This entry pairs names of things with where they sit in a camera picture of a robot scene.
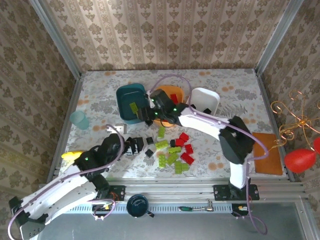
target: orange bowl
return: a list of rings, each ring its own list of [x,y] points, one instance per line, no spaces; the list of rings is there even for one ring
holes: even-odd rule
[[[183,101],[184,101],[185,92],[178,86],[161,85],[161,86],[158,86],[157,89],[163,90],[168,95],[169,98],[170,98],[171,94],[175,94],[176,98],[178,100],[178,103],[183,103]],[[171,124],[167,121],[162,121],[162,124],[161,124],[160,119],[158,119],[158,118],[155,119],[153,122],[156,123],[158,126],[162,126],[162,124],[163,124],[163,126],[165,126],[167,128],[174,126],[174,124]]]

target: clear plastic cup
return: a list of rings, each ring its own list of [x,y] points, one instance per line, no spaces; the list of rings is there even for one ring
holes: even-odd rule
[[[70,115],[70,122],[81,130],[86,130],[89,127],[89,121],[83,111],[73,112]]]

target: lime green block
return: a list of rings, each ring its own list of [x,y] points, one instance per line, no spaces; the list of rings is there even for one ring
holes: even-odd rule
[[[158,138],[164,138],[165,137],[166,128],[164,126],[159,127],[158,131]]]
[[[154,145],[157,150],[160,150],[160,149],[164,149],[164,148],[168,147],[169,143],[167,140],[162,140],[162,141],[156,142]]]
[[[182,163],[181,168],[182,168],[182,172],[184,172],[184,171],[188,171],[190,166],[188,163]]]
[[[132,112],[133,112],[134,114],[136,114],[136,113],[138,112],[138,107],[137,107],[136,103],[135,103],[135,102],[132,102],[132,103],[130,103],[129,105],[130,105],[130,108],[131,108]]]
[[[173,153],[168,157],[168,159],[166,160],[166,163],[169,166],[171,166],[178,158],[179,158],[179,155],[176,153]]]
[[[168,152],[169,152],[170,154],[180,153],[180,152],[181,152],[181,147],[180,147],[180,146],[170,147],[170,148],[168,149]]]
[[[175,174],[182,174],[182,163],[180,161],[176,161],[174,163]]]
[[[166,167],[166,156],[164,154],[159,154],[159,168]]]

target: green screwdriver handle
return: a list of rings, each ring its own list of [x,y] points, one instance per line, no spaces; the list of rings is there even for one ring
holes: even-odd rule
[[[193,208],[188,207],[188,206],[179,206],[178,209],[179,209],[179,211],[183,211],[183,212],[192,212],[193,211]]]

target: red balloon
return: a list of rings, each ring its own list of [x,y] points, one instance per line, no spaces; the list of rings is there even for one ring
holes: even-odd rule
[[[297,149],[284,157],[285,166],[296,174],[311,168],[316,163],[316,152],[309,149]]]
[[[314,146],[314,150],[320,154],[320,137],[317,137],[314,141],[313,141],[313,146]]]

